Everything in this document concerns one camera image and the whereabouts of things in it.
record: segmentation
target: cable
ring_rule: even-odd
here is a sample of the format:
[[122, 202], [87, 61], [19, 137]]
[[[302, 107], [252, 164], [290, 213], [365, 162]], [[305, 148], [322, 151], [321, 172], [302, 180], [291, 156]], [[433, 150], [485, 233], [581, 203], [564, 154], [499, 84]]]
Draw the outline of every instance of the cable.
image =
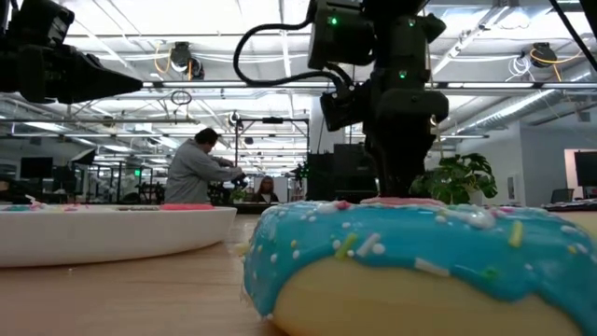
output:
[[236, 46], [236, 50], [234, 50], [234, 58], [232, 60], [232, 66], [234, 67], [234, 72], [236, 73], [236, 75], [247, 85], [253, 86], [253, 87], [272, 87], [272, 86], [282, 85], [282, 84], [290, 83], [293, 81], [312, 78], [312, 77], [327, 77], [334, 83], [334, 86], [336, 86], [336, 88], [342, 87], [342, 80], [339, 77], [337, 77], [334, 74], [327, 72], [327, 71], [311, 71], [311, 72], [306, 72], [306, 73], [299, 74], [299, 75], [294, 75], [291, 77], [278, 78], [278, 79], [273, 79], [273, 80], [255, 80], [255, 79], [251, 79], [251, 78], [247, 77], [241, 70], [241, 68], [239, 66], [239, 59], [241, 57], [241, 52], [243, 52], [243, 47], [246, 44], [246, 42], [249, 40], [249, 38], [251, 38], [251, 36], [255, 35], [256, 33], [260, 32], [260, 31], [264, 31], [264, 30], [297, 31], [297, 30], [305, 28], [310, 23], [312, 23], [312, 20], [308, 18], [307, 20], [305, 20], [304, 22], [299, 23], [299, 24], [283, 24], [283, 23], [261, 24], [257, 27], [252, 28], [248, 32], [246, 32], [243, 35], [243, 37], [241, 38], [241, 40], [239, 41], [239, 44]]
[[585, 57], [587, 57], [587, 61], [589, 61], [590, 65], [592, 65], [592, 67], [595, 70], [597, 70], [597, 61], [595, 60], [595, 57], [593, 57], [593, 55], [590, 53], [590, 50], [587, 48], [587, 45], [585, 45], [585, 42], [582, 40], [582, 38], [580, 38], [580, 36], [576, 32], [575, 27], [572, 26], [572, 23], [570, 23], [570, 20], [568, 20], [568, 18], [566, 17], [566, 14], [560, 7], [560, 4], [558, 4], [558, 1], [549, 0], [549, 2], [553, 6], [553, 9], [555, 9], [555, 11], [558, 13], [558, 16], [560, 17], [560, 20], [562, 20], [563, 25], [566, 26], [568, 33], [570, 33], [572, 38], [578, 44], [578, 47], [585, 54]]
[[348, 76], [346, 71], [344, 71], [344, 69], [342, 69], [339, 65], [334, 63], [326, 63], [326, 68], [340, 75], [346, 86], [353, 85], [353, 80], [351, 79], [351, 77]]
[[534, 55], [533, 55], [533, 53], [534, 53], [535, 51], [537, 51], [537, 49], [532, 49], [532, 50], [531, 50], [531, 53], [530, 53], [531, 57], [532, 57], [534, 60], [538, 60], [538, 61], [539, 61], [539, 62], [541, 62], [541, 63], [547, 63], [547, 64], [562, 64], [562, 63], [570, 62], [570, 61], [572, 61], [572, 60], [574, 60], [574, 59], [577, 59], [577, 58], [578, 58], [578, 57], [580, 57], [580, 55], [582, 54], [582, 50], [579, 50], [579, 51], [578, 51], [578, 54], [576, 54], [575, 56], [572, 56], [571, 58], [568, 58], [568, 59], [565, 59], [565, 60], [561, 60], [561, 61], [548, 61], [548, 60], [543, 60], [543, 59], [540, 59], [540, 58], [538, 58], [538, 57], [534, 56]]
[[[158, 43], [158, 45], [156, 46], [156, 55], [158, 55], [158, 51], [160, 51], [160, 42]], [[153, 60], [153, 64], [156, 66], [156, 70], [158, 70], [158, 72], [165, 74], [168, 72], [168, 70], [170, 70], [170, 60], [172, 57], [172, 48], [168, 49], [168, 64], [166, 65], [166, 70], [163, 70], [160, 68], [160, 66], [158, 65], [158, 58], [155, 58]]]
[[560, 70], [558, 70], [558, 66], [556, 64], [553, 64], [553, 72], [556, 73], [558, 81], [562, 81], [562, 75], [560, 75]]

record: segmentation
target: gray shirt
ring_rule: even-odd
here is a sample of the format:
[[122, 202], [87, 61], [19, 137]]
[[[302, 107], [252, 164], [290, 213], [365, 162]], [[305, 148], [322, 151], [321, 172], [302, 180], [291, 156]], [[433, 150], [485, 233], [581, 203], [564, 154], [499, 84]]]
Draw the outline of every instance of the gray shirt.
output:
[[170, 165], [166, 184], [166, 203], [208, 203], [207, 184], [230, 181], [241, 168], [224, 168], [218, 159], [203, 152], [194, 140], [182, 144]]

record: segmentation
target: donut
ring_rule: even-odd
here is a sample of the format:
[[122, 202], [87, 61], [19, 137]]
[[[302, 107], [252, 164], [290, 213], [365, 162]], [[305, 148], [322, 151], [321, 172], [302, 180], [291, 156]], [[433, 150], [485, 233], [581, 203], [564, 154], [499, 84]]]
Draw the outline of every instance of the donut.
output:
[[595, 336], [597, 250], [543, 209], [423, 200], [267, 209], [243, 298], [291, 336]]

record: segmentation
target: black cable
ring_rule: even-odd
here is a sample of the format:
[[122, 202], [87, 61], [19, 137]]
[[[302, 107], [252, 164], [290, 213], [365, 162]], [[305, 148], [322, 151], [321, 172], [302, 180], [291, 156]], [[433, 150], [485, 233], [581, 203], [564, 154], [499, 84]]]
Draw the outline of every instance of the black cable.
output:
[[234, 67], [234, 72], [236, 75], [247, 85], [252, 87], [272, 87], [277, 85], [282, 85], [286, 83], [290, 83], [297, 80], [313, 78], [313, 77], [327, 77], [329, 78], [334, 85], [339, 88], [342, 86], [342, 80], [337, 77], [336, 75], [329, 73], [327, 71], [310, 71], [299, 75], [294, 75], [291, 77], [286, 78], [279, 78], [279, 79], [271, 79], [271, 80], [255, 80], [251, 79], [244, 75], [243, 71], [239, 66], [239, 60], [241, 58], [241, 52], [243, 51], [243, 47], [246, 42], [251, 38], [251, 36], [255, 35], [256, 33], [264, 30], [287, 30], [287, 31], [297, 31], [300, 29], [305, 28], [308, 26], [312, 20], [307, 19], [302, 23], [299, 24], [283, 24], [283, 23], [269, 23], [269, 24], [261, 24], [257, 27], [252, 28], [248, 32], [246, 32], [239, 44], [236, 46], [236, 50], [234, 50], [234, 57], [232, 60], [232, 67]]
[[595, 61], [595, 57], [593, 56], [592, 53], [590, 53], [590, 50], [587, 48], [587, 45], [585, 45], [585, 42], [582, 40], [582, 38], [580, 38], [580, 36], [576, 32], [575, 27], [572, 26], [572, 23], [570, 23], [570, 21], [568, 20], [568, 17], [566, 17], [566, 14], [563, 12], [562, 8], [560, 7], [560, 4], [558, 4], [558, 1], [557, 0], [549, 0], [549, 2], [553, 6], [553, 9], [558, 13], [558, 16], [560, 17], [560, 20], [562, 20], [563, 25], [566, 26], [568, 33], [570, 33], [572, 38], [578, 44], [578, 47], [585, 54], [585, 57], [587, 57], [587, 61], [589, 61], [590, 65], [592, 65], [592, 67], [597, 71], [597, 61]]
[[340, 75], [346, 86], [353, 85], [353, 80], [351, 79], [351, 77], [348, 76], [346, 71], [344, 71], [344, 69], [342, 69], [338, 65], [335, 65], [334, 63], [326, 63], [326, 68]]

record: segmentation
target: computer monitor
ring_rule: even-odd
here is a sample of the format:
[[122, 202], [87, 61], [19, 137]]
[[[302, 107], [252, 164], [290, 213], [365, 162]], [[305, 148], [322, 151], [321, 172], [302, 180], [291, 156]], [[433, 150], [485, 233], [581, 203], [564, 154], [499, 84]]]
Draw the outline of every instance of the computer monitor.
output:
[[53, 158], [22, 158], [21, 178], [52, 178]]
[[576, 152], [576, 180], [581, 187], [597, 187], [597, 152]]

